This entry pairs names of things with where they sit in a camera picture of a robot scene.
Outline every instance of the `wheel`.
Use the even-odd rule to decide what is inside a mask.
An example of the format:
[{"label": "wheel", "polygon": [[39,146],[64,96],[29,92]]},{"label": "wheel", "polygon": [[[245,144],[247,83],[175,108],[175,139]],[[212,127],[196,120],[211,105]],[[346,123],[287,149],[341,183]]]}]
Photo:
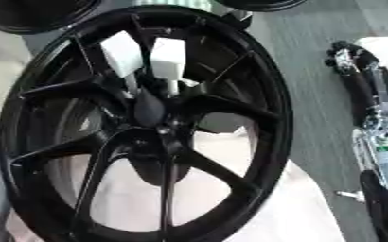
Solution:
[{"label": "wheel", "polygon": [[280,11],[290,9],[304,3],[306,0],[216,0],[234,9],[249,11]]},{"label": "wheel", "polygon": [[[100,41],[123,29],[141,45],[145,67],[136,77],[147,101],[123,95],[124,82],[99,48]],[[161,80],[153,76],[148,62],[159,36],[186,40],[184,78],[200,83],[181,83],[181,92],[172,98],[162,92]],[[154,117],[154,124],[143,125],[137,113],[151,108],[150,103],[164,112]],[[213,132],[202,127],[202,120],[213,112],[252,121],[256,150],[243,176],[193,148],[197,131]],[[32,61],[1,113],[0,167],[13,207],[45,241],[222,241],[272,193],[291,140],[289,93],[268,53],[251,36],[195,9],[134,7],[75,26]],[[89,155],[87,169],[81,188],[68,201],[48,167],[69,164],[69,157],[80,154]],[[145,182],[161,188],[155,231],[118,230],[91,215],[102,177],[121,158]],[[176,225],[173,190],[191,169],[221,180],[230,192],[209,212]]]}]

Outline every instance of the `metal part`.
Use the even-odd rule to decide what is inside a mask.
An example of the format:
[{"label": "metal part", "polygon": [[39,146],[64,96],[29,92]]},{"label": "metal part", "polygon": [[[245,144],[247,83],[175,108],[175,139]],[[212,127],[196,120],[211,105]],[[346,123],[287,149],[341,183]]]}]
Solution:
[{"label": "metal part", "polygon": [[326,64],[350,94],[353,151],[363,191],[337,194],[365,201],[378,238],[388,242],[388,69],[369,51],[347,42],[334,43],[328,55]]},{"label": "metal part", "polygon": [[[99,46],[122,30],[138,42],[144,61],[156,38],[185,39],[187,60],[195,61],[188,61],[184,78],[199,84],[186,85],[169,98],[167,86],[145,63],[137,80],[146,92],[128,98]],[[256,152],[243,177],[192,148],[200,121],[212,112],[234,113],[256,125]],[[97,129],[81,132],[91,116],[100,120]],[[251,36],[195,9],[134,7],[72,27],[32,61],[2,111],[0,167],[14,209],[48,242],[223,241],[272,193],[291,140],[287,88]],[[80,154],[90,159],[75,205],[69,206],[45,167]],[[161,187],[157,231],[120,231],[91,218],[94,194],[119,158],[127,158],[144,181]],[[218,178],[231,192],[210,212],[177,226],[172,222],[173,188],[191,167]]]},{"label": "metal part", "polygon": [[366,202],[366,199],[364,197],[363,191],[357,191],[357,192],[354,192],[354,193],[343,192],[343,191],[336,191],[335,193],[338,196],[341,196],[341,197],[353,198],[357,202],[360,202],[360,203],[365,203]]}]

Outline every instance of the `gray carpet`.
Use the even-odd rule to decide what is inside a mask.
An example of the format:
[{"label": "gray carpet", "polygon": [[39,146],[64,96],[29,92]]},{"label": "gray carpet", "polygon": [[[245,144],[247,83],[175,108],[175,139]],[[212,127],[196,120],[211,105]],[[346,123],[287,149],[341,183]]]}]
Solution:
[{"label": "gray carpet", "polygon": [[[124,7],[123,2],[128,3],[105,1],[98,12]],[[359,189],[359,170],[350,148],[349,100],[323,60],[335,40],[388,35],[388,0],[308,0],[295,9],[256,13],[249,31],[272,53],[290,88],[291,158],[324,190],[346,241],[376,241],[365,206],[333,195]],[[36,53],[55,35],[27,36],[26,43]]]}]

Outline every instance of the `wheel spoke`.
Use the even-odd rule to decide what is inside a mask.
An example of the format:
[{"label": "wheel spoke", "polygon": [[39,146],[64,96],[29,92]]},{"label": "wheel spoke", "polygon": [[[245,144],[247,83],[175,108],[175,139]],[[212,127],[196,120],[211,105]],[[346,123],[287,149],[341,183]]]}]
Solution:
[{"label": "wheel spoke", "polygon": [[70,232],[73,232],[76,229],[81,218],[87,220],[91,219],[91,203],[103,176],[106,174],[107,168],[112,161],[115,161],[115,159],[113,159],[114,152],[119,147],[128,146],[130,141],[137,134],[136,132],[136,129],[118,132],[110,138],[98,152],[91,156],[75,205]]},{"label": "wheel spoke", "polygon": [[151,46],[149,45],[146,35],[143,33],[143,27],[139,23],[139,16],[137,14],[132,14],[131,19],[133,25],[135,26],[135,38],[139,40],[138,44],[140,44],[145,60],[148,60],[151,52]]},{"label": "wheel spoke", "polygon": [[265,131],[273,131],[279,119],[276,113],[255,108],[250,104],[235,99],[216,95],[199,95],[193,97],[185,105],[183,104],[182,109],[187,116],[193,115],[195,118],[203,118],[204,115],[211,112],[237,114],[255,121]]},{"label": "wheel spoke", "polygon": [[90,219],[90,208],[94,195],[110,165],[108,158],[109,157],[105,153],[99,153],[98,155],[91,157],[83,178],[82,186],[79,190],[70,227],[71,232],[75,230],[81,218],[85,218],[86,220]]},{"label": "wheel spoke", "polygon": [[72,45],[74,45],[79,52],[81,53],[83,60],[85,61],[85,64],[88,68],[88,71],[90,72],[91,75],[94,75],[96,70],[94,69],[94,65],[90,57],[88,56],[87,51],[85,50],[85,47],[83,46],[82,42],[80,41],[80,38],[78,36],[73,36],[70,39],[70,42]]},{"label": "wheel spoke", "polygon": [[172,224],[173,190],[177,180],[177,168],[173,160],[165,160],[162,168],[162,192],[160,205],[160,237],[162,242],[168,241]]},{"label": "wheel spoke", "polygon": [[199,152],[185,147],[178,155],[177,164],[187,164],[227,183],[233,192],[255,192],[256,186],[226,167],[208,159]]},{"label": "wheel spoke", "polygon": [[21,93],[21,97],[29,103],[37,104],[54,99],[79,98],[86,99],[98,105],[100,109],[111,118],[118,118],[120,108],[125,108],[125,100],[117,96],[116,89],[103,88],[99,82],[102,76],[86,80],[65,82],[34,88]]},{"label": "wheel spoke", "polygon": [[36,163],[45,163],[52,159],[89,154],[98,146],[99,139],[102,139],[104,134],[99,131],[79,139],[45,147],[28,154],[18,156],[13,159],[13,165],[23,165],[25,162],[33,161]]},{"label": "wheel spoke", "polygon": [[216,85],[219,81],[222,80],[223,77],[225,77],[228,73],[230,73],[235,67],[237,67],[239,64],[241,64],[243,61],[245,61],[247,58],[252,56],[252,51],[247,51],[246,53],[238,56],[232,63],[230,63],[226,68],[219,71],[215,77],[212,79],[211,83],[213,85]]}]

